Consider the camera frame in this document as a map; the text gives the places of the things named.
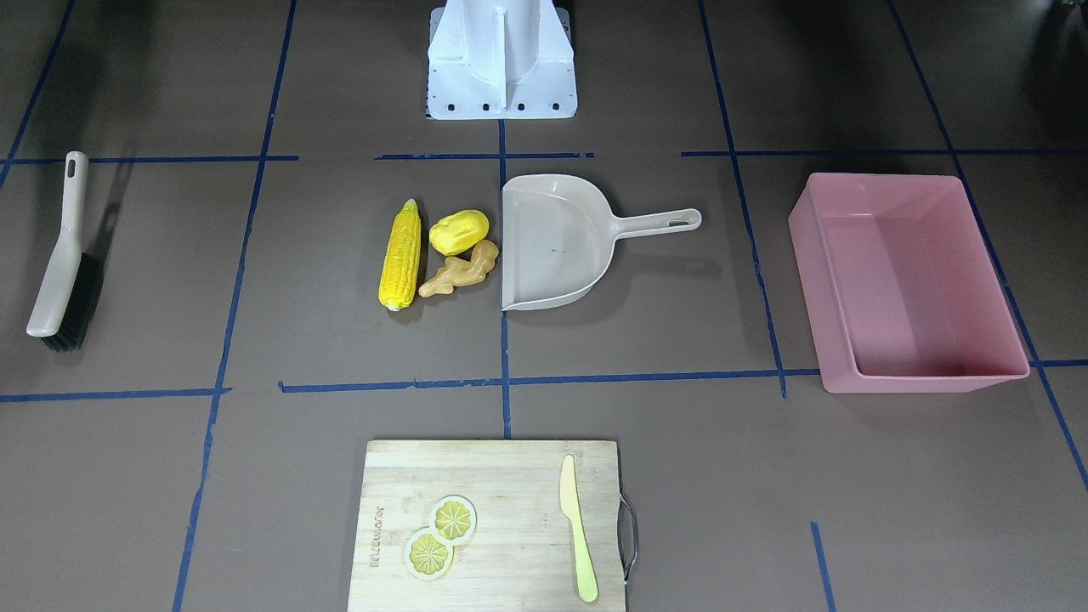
pink box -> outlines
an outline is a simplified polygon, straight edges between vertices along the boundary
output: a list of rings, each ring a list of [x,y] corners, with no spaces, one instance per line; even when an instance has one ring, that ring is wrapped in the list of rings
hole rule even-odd
[[[813,174],[790,233],[829,392],[962,392],[1029,374],[955,176]]]

wooden cutting board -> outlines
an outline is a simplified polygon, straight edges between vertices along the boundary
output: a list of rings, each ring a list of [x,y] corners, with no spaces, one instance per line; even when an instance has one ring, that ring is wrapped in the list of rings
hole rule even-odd
[[[559,468],[574,456],[582,523],[599,595],[578,597]],[[375,440],[367,445],[349,612],[578,610],[623,612],[615,442]],[[477,511],[471,538],[442,577],[408,571],[405,547],[450,494]]]

brush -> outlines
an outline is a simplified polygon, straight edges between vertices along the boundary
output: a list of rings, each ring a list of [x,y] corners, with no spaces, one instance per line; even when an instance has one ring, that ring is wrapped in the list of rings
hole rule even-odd
[[[61,231],[26,325],[27,334],[40,338],[55,352],[83,345],[102,289],[102,262],[83,253],[79,245],[87,163],[87,156],[79,151],[64,158]]]

yellow knife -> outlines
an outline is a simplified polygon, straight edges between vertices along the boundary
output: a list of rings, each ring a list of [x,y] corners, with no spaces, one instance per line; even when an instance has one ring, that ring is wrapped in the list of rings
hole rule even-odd
[[[570,531],[574,537],[574,572],[578,575],[578,597],[589,603],[597,598],[597,576],[593,573],[593,560],[590,559],[590,547],[585,542],[582,509],[578,505],[574,455],[562,457],[562,469],[559,472],[559,507],[570,521]]]

white dustpan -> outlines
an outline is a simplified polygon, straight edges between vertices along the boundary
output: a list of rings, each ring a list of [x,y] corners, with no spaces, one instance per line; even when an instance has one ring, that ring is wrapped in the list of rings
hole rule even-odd
[[[578,109],[569,15],[552,0],[448,0],[431,13],[434,119],[561,119]]]
[[[503,186],[503,309],[537,310],[589,293],[616,241],[690,232],[693,208],[616,217],[593,183],[566,174],[528,174]]]

